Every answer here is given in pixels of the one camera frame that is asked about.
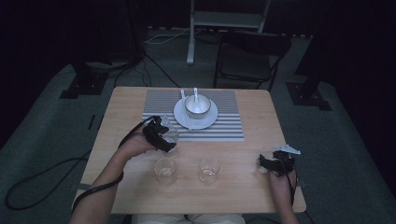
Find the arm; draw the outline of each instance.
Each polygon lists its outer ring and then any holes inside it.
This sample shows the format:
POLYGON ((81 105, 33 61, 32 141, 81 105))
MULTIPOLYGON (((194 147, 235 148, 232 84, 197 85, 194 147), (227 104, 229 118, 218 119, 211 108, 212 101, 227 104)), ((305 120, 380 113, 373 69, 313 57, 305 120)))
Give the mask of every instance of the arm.
MULTIPOLYGON (((290 204, 290 186, 285 175, 277 177, 273 172, 268 172, 272 196, 276 210, 280 215, 281 223, 299 223, 290 204)), ((295 170, 289 173, 292 186, 296 186, 295 170)))
MULTIPOLYGON (((91 188, 116 180, 128 160, 153 149, 155 147, 148 143, 143 135, 134 135, 114 153, 105 169, 92 183, 91 188)), ((104 189, 82 199, 69 223, 106 223, 116 197, 117 187, 118 185, 104 189)))

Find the spoon handle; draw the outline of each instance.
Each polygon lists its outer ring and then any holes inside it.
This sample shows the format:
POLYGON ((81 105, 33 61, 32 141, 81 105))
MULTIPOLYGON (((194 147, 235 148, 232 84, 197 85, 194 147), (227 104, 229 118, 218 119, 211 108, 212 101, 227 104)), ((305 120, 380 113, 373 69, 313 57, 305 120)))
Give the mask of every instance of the spoon handle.
POLYGON ((189 131, 191 131, 191 121, 190 121, 189 115, 187 114, 187 109, 186 109, 186 106, 185 106, 185 104, 186 104, 186 95, 184 94, 184 90, 180 90, 180 93, 181 93, 181 99, 182 99, 182 102, 183 102, 184 114, 186 116, 187 127, 188 127, 189 131))
POLYGON ((194 88, 194 102, 198 102, 198 89, 194 88))

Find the white pants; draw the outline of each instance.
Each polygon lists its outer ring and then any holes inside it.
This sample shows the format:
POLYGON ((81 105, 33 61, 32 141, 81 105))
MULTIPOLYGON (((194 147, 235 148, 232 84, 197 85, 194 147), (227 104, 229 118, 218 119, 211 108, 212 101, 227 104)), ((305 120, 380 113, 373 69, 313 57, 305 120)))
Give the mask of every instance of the white pants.
POLYGON ((132 224, 245 224, 242 214, 133 215, 132 224))

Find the glass cup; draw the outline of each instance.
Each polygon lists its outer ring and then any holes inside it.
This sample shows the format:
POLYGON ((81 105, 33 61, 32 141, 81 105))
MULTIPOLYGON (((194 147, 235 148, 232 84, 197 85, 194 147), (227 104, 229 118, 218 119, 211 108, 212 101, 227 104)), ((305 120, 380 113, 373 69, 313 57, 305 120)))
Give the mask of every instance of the glass cup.
POLYGON ((220 162, 214 157, 205 157, 199 163, 198 176, 202 182, 211 184, 216 181, 220 171, 220 162))
MULTIPOLYGON (((161 116, 161 125, 167 127, 169 131, 163 134, 163 139, 168 143, 177 143, 178 131, 175 126, 169 121, 166 115, 161 116)), ((164 152, 165 156, 173 155, 176 152, 177 147, 173 147, 168 152, 164 152)))
POLYGON ((159 159, 154 166, 155 175, 158 181, 163 185, 171 185, 176 180, 176 164, 172 159, 159 159))

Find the white stand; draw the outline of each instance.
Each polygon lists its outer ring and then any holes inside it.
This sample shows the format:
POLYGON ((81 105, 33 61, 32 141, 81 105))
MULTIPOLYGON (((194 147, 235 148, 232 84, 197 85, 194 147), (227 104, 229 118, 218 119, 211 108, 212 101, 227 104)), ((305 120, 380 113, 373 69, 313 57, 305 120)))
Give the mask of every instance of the white stand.
POLYGON ((265 1, 265 7, 262 14, 247 14, 247 13, 195 11, 194 0, 191 0, 190 41, 189 41, 189 52, 187 54, 187 64, 188 65, 194 64, 195 25, 257 28, 257 32, 261 33, 265 24, 268 8, 270 4, 271 4, 271 0, 265 1))

